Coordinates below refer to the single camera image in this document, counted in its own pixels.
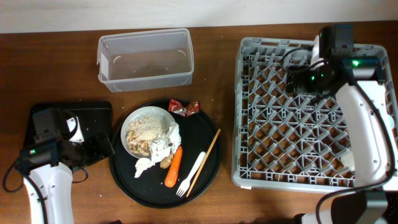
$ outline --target chopstick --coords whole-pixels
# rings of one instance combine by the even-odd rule
[[[207,150],[206,156],[205,156],[205,158],[203,159],[203,162],[200,164],[200,167],[199,167],[199,169],[198,169],[198,172],[197,172],[197,174],[196,174],[196,176],[195,176],[195,178],[194,178],[194,180],[193,180],[191,186],[189,187],[189,191],[188,191],[188,193],[187,193],[187,197],[188,197],[189,193],[191,193],[191,190],[192,190],[193,186],[195,185],[195,182],[197,181],[197,178],[198,178],[198,176],[199,176],[199,174],[200,174],[200,171],[201,171],[201,169],[203,168],[203,166],[205,165],[205,162],[206,162],[206,160],[207,160],[207,157],[209,156],[211,150],[213,149],[214,144],[216,143],[216,140],[217,140],[218,135],[220,134],[220,131],[221,131],[221,129],[219,129],[219,130],[217,131],[216,136],[214,137],[213,142],[211,143],[211,145],[210,145],[210,147],[209,147],[209,150]]]

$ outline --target round black tray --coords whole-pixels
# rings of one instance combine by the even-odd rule
[[[159,100],[143,106],[158,106],[168,110],[169,101]],[[145,170],[139,178],[134,178],[137,159],[130,155],[121,144],[122,124],[120,124],[112,139],[115,153],[109,157],[109,165],[113,179],[129,198],[147,207],[172,208],[192,201],[209,187],[220,168],[221,146],[220,141],[217,140],[189,197],[187,198],[185,195],[183,197],[176,196],[177,189],[181,182],[187,178],[199,153],[208,150],[217,128],[206,113],[202,111],[188,118],[183,118],[174,113],[170,114],[180,126],[183,149],[178,181],[172,188],[164,185],[164,179],[169,169],[160,168],[159,163],[155,167]]]

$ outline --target plastic fork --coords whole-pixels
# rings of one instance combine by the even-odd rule
[[[206,155],[206,152],[201,152],[199,154],[188,177],[181,183],[180,187],[178,188],[177,193],[176,193],[177,196],[182,197],[185,194],[185,192],[188,190],[188,188],[191,184],[191,179],[192,179],[193,175],[199,169],[200,164],[203,162],[203,159],[205,158],[205,155]]]

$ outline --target white bowl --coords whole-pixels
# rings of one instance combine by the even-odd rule
[[[145,158],[145,156],[141,154],[136,154],[133,153],[129,150],[129,146],[127,145],[126,137],[127,137],[127,129],[130,128],[129,124],[132,121],[137,121],[141,118],[145,118],[146,116],[157,116],[161,117],[165,120],[167,127],[170,126],[172,122],[175,122],[173,116],[167,112],[166,110],[159,108],[157,106],[145,106],[143,108],[139,108],[138,110],[135,110],[132,112],[123,122],[122,129],[120,131],[120,138],[122,140],[122,145],[125,148],[125,150],[130,153],[130,155],[140,159],[140,158]]]

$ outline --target carrot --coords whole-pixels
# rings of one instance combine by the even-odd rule
[[[177,152],[175,152],[172,165],[170,166],[169,172],[164,180],[164,185],[166,185],[166,187],[174,187],[178,177],[178,169],[180,168],[181,157],[182,147],[180,146],[178,147]]]

